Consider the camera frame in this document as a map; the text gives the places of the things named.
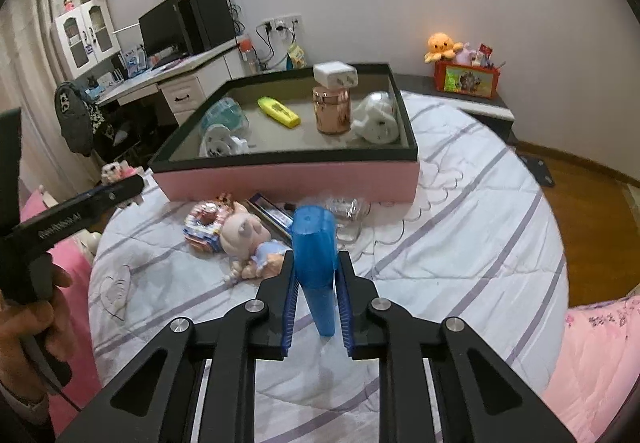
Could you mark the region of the blue plastic case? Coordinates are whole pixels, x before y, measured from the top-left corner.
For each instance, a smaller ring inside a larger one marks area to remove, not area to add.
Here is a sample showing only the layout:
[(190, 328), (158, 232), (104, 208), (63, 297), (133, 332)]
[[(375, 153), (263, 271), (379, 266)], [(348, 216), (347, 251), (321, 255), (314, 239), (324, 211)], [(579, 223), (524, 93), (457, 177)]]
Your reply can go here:
[(331, 212), (316, 205), (296, 209), (291, 229), (294, 271), (321, 337), (335, 333), (334, 273), (336, 225)]

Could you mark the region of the rose gold round jar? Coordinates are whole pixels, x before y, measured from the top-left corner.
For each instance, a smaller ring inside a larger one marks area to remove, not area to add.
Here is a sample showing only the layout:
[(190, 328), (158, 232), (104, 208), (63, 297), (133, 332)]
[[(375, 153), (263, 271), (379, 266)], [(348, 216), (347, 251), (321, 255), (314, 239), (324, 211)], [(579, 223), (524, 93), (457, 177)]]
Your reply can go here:
[(320, 133), (335, 136), (350, 130), (350, 95), (347, 89), (312, 89), (314, 117)]

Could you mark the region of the yellow highlighter marker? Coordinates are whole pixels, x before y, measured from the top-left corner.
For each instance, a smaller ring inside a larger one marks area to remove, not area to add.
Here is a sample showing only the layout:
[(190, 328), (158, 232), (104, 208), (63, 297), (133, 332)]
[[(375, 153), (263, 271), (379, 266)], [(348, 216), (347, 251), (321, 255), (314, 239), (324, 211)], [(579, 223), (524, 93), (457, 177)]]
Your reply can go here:
[(257, 104), (263, 113), (288, 129), (300, 125), (300, 117), (296, 113), (270, 96), (262, 96), (257, 100)]

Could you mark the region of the white power adapter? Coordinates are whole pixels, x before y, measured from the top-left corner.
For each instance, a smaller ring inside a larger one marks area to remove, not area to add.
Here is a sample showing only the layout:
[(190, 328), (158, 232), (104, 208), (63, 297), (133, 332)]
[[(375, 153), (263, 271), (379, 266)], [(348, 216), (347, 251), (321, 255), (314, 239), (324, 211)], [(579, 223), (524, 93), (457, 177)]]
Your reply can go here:
[(314, 80), (320, 86), (330, 90), (350, 89), (359, 84), (356, 68), (340, 61), (314, 64), (312, 70)]

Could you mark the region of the pig doll blue dress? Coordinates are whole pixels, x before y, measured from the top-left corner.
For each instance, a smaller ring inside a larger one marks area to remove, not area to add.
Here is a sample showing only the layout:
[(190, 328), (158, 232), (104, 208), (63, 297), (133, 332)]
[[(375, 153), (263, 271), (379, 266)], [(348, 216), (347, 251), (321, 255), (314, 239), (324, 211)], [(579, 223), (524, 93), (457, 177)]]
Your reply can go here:
[(235, 203), (219, 231), (222, 251), (231, 261), (230, 273), (224, 278), (229, 285), (247, 279), (266, 279), (281, 273), (288, 245), (273, 238), (262, 220)]

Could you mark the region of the beige curtain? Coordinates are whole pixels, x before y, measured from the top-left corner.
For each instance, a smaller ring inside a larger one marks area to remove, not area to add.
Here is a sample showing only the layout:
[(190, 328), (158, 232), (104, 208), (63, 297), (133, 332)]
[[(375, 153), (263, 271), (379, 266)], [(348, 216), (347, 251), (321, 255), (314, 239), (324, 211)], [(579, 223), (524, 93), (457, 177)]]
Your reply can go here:
[(21, 178), (27, 189), (42, 185), (58, 200), (100, 178), (93, 158), (68, 149), (55, 114), (54, 93), (66, 75), (53, 24), (63, 10), (63, 0), (6, 0), (1, 6), (1, 108), (22, 110)]

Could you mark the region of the colourful round toy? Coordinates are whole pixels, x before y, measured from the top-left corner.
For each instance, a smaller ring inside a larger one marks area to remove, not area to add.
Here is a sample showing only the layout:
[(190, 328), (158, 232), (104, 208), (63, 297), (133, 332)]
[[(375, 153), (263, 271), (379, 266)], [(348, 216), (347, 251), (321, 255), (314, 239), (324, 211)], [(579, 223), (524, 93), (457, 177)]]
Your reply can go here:
[(214, 200), (196, 203), (183, 223), (183, 236), (195, 250), (209, 253), (222, 252), (220, 231), (234, 212), (230, 194), (221, 194)]

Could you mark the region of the white glass door cabinet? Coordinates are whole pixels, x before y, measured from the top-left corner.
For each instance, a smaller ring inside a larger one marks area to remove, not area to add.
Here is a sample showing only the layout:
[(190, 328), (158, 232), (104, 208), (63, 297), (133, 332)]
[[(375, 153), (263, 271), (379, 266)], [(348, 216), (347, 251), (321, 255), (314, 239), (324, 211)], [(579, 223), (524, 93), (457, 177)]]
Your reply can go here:
[(106, 0), (90, 0), (58, 16), (52, 38), (64, 74), (72, 80), (120, 52)]

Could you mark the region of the pink quilt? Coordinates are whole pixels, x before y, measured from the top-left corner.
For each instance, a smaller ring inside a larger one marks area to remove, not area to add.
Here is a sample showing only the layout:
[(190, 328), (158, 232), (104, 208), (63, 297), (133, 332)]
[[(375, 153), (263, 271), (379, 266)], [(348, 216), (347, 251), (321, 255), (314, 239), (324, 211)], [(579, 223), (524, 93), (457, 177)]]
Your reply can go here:
[(639, 379), (639, 297), (572, 307), (544, 403), (578, 442), (620, 419)]

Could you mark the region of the black white low cabinet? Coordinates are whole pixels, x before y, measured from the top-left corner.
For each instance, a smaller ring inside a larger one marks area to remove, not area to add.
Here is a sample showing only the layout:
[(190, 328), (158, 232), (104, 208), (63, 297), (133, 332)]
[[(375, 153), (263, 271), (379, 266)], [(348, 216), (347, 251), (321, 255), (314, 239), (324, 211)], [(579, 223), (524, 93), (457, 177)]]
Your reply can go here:
[(479, 96), (439, 91), (435, 87), (433, 77), (395, 74), (394, 78), (401, 91), (444, 100), (447, 105), (459, 108), (494, 131), (506, 144), (515, 146), (518, 143), (513, 132), (515, 117), (501, 96), (485, 99)]

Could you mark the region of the black computer monitor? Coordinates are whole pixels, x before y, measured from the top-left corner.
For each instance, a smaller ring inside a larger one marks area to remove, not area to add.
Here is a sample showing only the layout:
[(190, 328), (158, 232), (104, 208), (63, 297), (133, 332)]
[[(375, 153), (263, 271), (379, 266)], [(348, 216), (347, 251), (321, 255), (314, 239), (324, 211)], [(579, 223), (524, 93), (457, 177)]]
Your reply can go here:
[(147, 55), (153, 56), (167, 49), (178, 55), (188, 53), (177, 4), (178, 0), (164, 0), (140, 16), (138, 23)]

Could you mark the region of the yellow snack bag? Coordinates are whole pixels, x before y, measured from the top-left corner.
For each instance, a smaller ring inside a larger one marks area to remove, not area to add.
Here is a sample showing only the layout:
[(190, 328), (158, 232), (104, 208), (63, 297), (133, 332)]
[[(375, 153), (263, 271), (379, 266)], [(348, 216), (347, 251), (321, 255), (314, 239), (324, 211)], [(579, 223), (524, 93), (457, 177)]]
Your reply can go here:
[(288, 47), (288, 67), (286, 69), (299, 70), (299, 68), (304, 68), (306, 65), (305, 51), (297, 42), (293, 42)]

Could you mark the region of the black computer tower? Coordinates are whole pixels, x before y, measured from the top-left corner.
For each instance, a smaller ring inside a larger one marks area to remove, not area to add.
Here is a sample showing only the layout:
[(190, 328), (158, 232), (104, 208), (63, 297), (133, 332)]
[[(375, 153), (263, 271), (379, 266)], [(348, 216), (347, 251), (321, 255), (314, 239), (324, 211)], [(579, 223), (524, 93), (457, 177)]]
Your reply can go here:
[(178, 0), (177, 8), (190, 55), (212, 50), (236, 36), (228, 0)]

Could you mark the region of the orange octopus plush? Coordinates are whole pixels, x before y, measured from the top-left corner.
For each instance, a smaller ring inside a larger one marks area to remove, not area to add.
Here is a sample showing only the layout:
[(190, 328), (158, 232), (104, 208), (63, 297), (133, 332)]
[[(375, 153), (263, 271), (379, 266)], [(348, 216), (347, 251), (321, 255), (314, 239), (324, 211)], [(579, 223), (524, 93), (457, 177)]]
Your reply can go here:
[(445, 33), (434, 33), (427, 39), (427, 52), (424, 55), (424, 63), (431, 64), (441, 60), (451, 61), (462, 51), (464, 44), (455, 42)]

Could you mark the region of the white wall socket strip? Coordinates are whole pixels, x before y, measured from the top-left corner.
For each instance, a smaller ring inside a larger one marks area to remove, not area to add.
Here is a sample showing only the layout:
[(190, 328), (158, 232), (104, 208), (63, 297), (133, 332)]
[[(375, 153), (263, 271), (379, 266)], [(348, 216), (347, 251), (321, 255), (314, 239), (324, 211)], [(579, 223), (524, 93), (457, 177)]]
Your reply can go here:
[(299, 13), (290, 13), (277, 16), (276, 18), (266, 18), (260, 25), (265, 30), (270, 30), (270, 32), (274, 30), (280, 32), (285, 29), (299, 29), (299, 27), (302, 26), (302, 16)]

